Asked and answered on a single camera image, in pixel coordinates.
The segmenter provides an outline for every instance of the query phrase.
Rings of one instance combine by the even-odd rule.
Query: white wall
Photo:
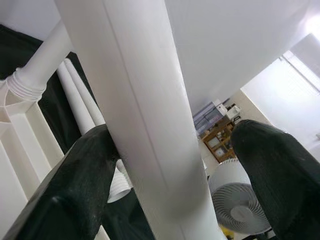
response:
[[[277,128],[293,135],[320,160],[320,95],[286,63],[276,60],[242,91]]]
[[[60,20],[53,0],[1,0],[0,24],[44,40]]]
[[[320,40],[309,34],[296,44],[291,51],[320,78]],[[311,143],[309,151],[320,160],[320,142]]]
[[[237,91],[229,101],[228,105],[236,104],[241,108],[240,116],[242,120],[250,119],[260,123],[271,125],[266,116],[256,107],[256,105],[241,90]]]

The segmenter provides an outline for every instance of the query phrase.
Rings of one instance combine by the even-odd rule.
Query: white plastic bar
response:
[[[74,65],[72,64],[72,62],[68,58],[66,58],[64,60],[64,64],[65,64],[66,68],[68,69],[68,72],[70,73],[72,80],[73,80],[78,92],[80,93],[80,96],[81,96],[86,108],[88,109],[94,124],[96,126],[106,124],[104,117],[101,114],[100,109],[98,108],[96,102],[94,101],[94,99],[90,95],[87,87],[85,86],[84,82],[80,78],[80,76],[79,76],[77,70],[75,69]]]
[[[75,121],[79,127],[82,135],[86,134],[90,129],[93,129],[96,125],[92,120],[84,101],[82,100],[67,68],[62,61],[57,69],[57,73],[65,92],[66,98],[70,104]]]
[[[55,0],[157,240],[222,240],[164,0]]]
[[[28,200],[1,140],[0,166],[0,239],[2,239]]]
[[[72,49],[64,24],[60,21],[28,63],[8,77],[8,86],[26,100],[38,100],[47,82]]]

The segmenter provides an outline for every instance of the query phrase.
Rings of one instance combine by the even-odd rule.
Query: white pvc pipe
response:
[[[47,82],[72,49],[64,24],[60,21],[28,63],[10,76],[8,86],[25,100],[38,100]]]
[[[115,201],[118,201],[119,199],[122,199],[124,196],[130,193],[130,191],[131,187],[129,186],[126,177],[116,167],[114,170],[114,175],[110,186],[110,194],[107,203],[110,204]]]
[[[125,168],[125,165],[124,165],[124,162],[122,161],[122,159],[119,159],[117,162],[116,162],[116,168],[119,169],[119,171],[124,175],[129,187],[132,189],[133,185],[132,185],[132,182],[130,180],[130,177],[128,175],[128,172]]]
[[[94,101],[94,99],[90,95],[87,87],[85,86],[84,82],[80,78],[80,76],[79,76],[77,70],[75,69],[74,65],[72,64],[72,62],[68,58],[66,58],[64,60],[64,63],[65,63],[66,68],[68,69],[68,72],[70,73],[70,75],[72,77],[72,80],[73,80],[78,92],[80,93],[80,96],[81,96],[86,108],[88,109],[88,111],[90,113],[90,116],[92,117],[94,124],[96,126],[106,124],[104,117],[101,114],[100,109],[98,108],[96,102]]]
[[[65,92],[66,98],[70,104],[72,113],[79,127],[82,135],[86,134],[90,129],[93,129],[96,125],[92,120],[84,101],[82,100],[65,63],[62,61],[57,69],[58,76],[60,78],[61,85]]]
[[[55,0],[157,240],[222,240],[164,0]]]

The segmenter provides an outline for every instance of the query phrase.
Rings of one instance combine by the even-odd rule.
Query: electric fan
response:
[[[261,234],[271,227],[238,159],[222,162],[209,178],[216,218],[222,226],[242,234]]]

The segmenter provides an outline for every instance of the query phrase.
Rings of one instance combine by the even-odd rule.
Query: black cloth cover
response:
[[[290,134],[253,120],[236,125],[231,143],[277,237],[320,240],[317,160]]]
[[[17,67],[23,67],[41,43],[42,41],[38,39],[0,25],[0,80],[6,79]],[[77,55],[71,52],[67,57],[72,61],[92,95]],[[49,79],[39,106],[62,151],[67,153],[75,141],[81,137],[81,133],[56,72]],[[111,181],[110,176],[113,176],[113,172],[105,174],[108,174],[108,179]],[[119,202],[107,204],[105,211],[103,222],[108,224],[104,227],[111,240],[154,239],[133,190]]]
[[[42,181],[4,240],[93,240],[117,159],[107,126],[91,129]]]

